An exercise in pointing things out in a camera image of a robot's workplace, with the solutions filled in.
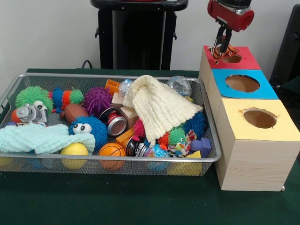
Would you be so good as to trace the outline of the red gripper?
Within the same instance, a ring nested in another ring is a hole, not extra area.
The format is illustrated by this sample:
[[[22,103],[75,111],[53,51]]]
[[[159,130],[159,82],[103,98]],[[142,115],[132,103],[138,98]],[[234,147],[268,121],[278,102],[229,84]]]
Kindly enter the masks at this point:
[[[220,23],[215,46],[221,44],[220,53],[227,51],[232,37],[232,30],[245,30],[254,19],[254,11],[250,8],[251,0],[210,0],[208,14]]]

